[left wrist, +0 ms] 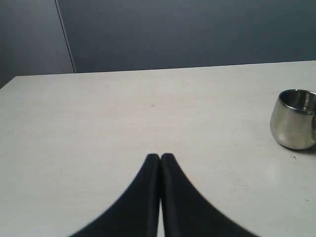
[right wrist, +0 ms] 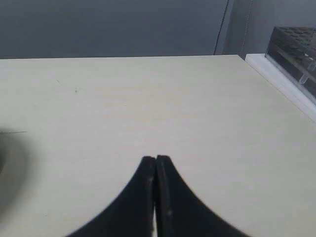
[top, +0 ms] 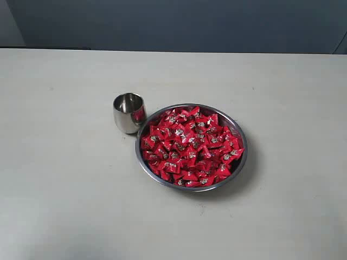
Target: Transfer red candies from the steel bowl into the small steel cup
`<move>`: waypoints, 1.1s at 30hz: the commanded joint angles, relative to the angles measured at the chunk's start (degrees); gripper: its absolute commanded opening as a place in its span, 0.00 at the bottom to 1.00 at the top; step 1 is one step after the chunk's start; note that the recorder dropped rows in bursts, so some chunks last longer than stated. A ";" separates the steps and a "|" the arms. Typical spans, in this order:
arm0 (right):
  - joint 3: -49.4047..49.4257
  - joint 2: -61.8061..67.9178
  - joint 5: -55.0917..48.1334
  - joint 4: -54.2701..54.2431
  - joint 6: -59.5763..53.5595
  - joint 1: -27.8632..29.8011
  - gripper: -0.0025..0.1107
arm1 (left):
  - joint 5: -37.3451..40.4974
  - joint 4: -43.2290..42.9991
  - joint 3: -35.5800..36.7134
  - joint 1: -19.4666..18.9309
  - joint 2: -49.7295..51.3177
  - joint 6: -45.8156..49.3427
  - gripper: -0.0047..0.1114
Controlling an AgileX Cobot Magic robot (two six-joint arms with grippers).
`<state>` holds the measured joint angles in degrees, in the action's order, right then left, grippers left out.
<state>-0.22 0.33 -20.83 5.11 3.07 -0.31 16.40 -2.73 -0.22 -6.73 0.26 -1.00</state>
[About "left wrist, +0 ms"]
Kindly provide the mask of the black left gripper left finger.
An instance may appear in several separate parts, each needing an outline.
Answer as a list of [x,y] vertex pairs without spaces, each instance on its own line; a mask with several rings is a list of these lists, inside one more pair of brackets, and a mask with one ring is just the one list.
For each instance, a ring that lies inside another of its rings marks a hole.
[[74,237],[156,237],[160,205],[160,158],[149,154],[124,193]]

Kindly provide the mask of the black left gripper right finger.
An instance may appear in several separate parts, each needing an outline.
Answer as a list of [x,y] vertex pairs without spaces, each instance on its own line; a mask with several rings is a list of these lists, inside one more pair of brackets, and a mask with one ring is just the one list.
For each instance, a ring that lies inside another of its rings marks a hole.
[[160,160],[162,215],[166,237],[254,237],[211,205],[189,181],[175,156]]

